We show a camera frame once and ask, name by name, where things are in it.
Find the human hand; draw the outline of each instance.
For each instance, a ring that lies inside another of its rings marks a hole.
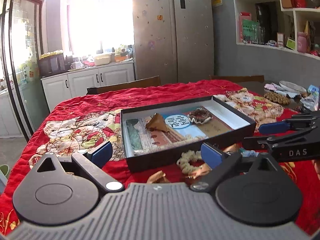
[[[315,171],[318,175],[318,179],[320,180],[320,160],[312,160],[312,164],[313,164]]]

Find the sliding glass door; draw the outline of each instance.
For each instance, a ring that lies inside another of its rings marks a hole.
[[[21,133],[28,141],[49,114],[38,68],[42,53],[41,2],[1,1],[2,79]]]

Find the microwave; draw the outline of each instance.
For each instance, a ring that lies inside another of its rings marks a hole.
[[[64,64],[63,53],[44,57],[39,60],[39,73],[41,78],[50,77],[65,73],[70,69],[70,65]]]

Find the quilted blanket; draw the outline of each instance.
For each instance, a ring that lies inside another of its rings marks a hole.
[[[109,140],[113,145],[113,156],[102,169],[126,187],[131,182],[145,183],[150,175],[159,170],[165,172],[171,182],[184,180],[176,164],[139,173],[129,171],[122,150],[121,109],[219,95],[220,99],[255,119],[257,127],[265,122],[289,118],[293,114],[289,109],[283,109],[259,95],[241,89],[239,85],[228,81],[202,80],[197,83],[87,95],[60,103],[34,133],[12,168],[7,186],[0,196],[0,233],[7,235],[20,224],[12,206],[13,192],[47,151],[66,156],[79,149],[92,151],[103,141]],[[313,164],[311,161],[303,161],[281,163],[281,166],[303,194],[303,204],[296,223],[305,232],[312,234],[320,227],[320,181]]]

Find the green bucket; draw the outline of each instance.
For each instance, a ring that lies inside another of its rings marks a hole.
[[[6,178],[9,177],[9,166],[7,164],[0,165],[0,171],[4,174]]]

